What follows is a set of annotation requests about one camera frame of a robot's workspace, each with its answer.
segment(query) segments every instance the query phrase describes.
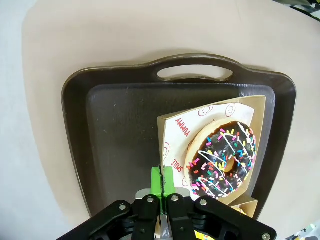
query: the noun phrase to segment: silver bolt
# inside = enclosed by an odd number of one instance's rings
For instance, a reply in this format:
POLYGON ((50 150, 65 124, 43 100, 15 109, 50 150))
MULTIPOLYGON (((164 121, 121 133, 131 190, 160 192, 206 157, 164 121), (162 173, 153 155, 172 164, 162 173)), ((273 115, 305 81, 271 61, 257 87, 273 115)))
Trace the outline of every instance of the silver bolt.
POLYGON ((270 239, 271 239, 271 236, 270 236, 269 233, 265 233, 265 234, 262 235, 262 239, 263 239, 263 240, 270 240, 270 239))
POLYGON ((152 203, 154 201, 154 199, 151 196, 151 197, 148 197, 147 201, 148 201, 148 203, 152 203))
POLYGON ((127 208, 126 205, 123 205, 123 204, 121 204, 121 205, 119 206, 119 209, 120 209, 121 211, 125 210, 126 208, 127 208))
POLYGON ((207 201, 204 200, 204 199, 201 199, 201 200, 200 200, 200 205, 201 205, 201 206, 207 205, 207 201))
POLYGON ((179 197, 177 195, 173 195, 171 198, 172 201, 176 202, 179 200, 179 197))

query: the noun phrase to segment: brown plastic tray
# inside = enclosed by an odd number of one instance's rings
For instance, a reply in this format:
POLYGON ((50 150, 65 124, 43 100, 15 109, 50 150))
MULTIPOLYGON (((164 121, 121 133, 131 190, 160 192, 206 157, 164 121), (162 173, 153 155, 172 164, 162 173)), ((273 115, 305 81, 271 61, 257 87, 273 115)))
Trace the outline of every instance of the brown plastic tray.
POLYGON ((158 116, 253 95, 266 96, 258 160, 248 189, 258 200, 257 218, 278 174, 292 124, 296 88, 288 76, 212 54, 182 54, 74 73, 63 87, 62 106, 89 213, 95 215, 116 200, 133 202, 137 191, 150 188, 151 168, 160 163, 158 116), (204 76, 168 82, 157 75, 184 65, 218 66, 233 75, 224 82, 204 76))

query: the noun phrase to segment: cardboard box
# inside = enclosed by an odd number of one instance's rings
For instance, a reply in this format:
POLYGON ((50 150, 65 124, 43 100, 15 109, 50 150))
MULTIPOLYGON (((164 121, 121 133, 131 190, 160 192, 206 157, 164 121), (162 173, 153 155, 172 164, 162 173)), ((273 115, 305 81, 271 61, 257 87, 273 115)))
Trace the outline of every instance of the cardboard box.
POLYGON ((230 203, 229 207, 238 207, 242 209, 246 215, 250 218, 254 217, 256 208, 257 208, 258 200, 243 194, 239 196, 236 200, 230 203))
MULTIPOLYGON (((265 96, 247 96, 229 99, 221 102, 200 106, 186 111, 175 112, 157 118, 159 133, 159 149, 161 166, 173 167, 175 187, 184 187, 191 190, 184 178, 185 159, 188 145, 197 134, 209 123, 222 118, 231 118, 243 122, 253 129, 256 137, 256 149, 259 142, 265 114, 265 96)), ((252 172, 237 191, 218 200, 226 205, 241 196, 249 187, 252 172)))

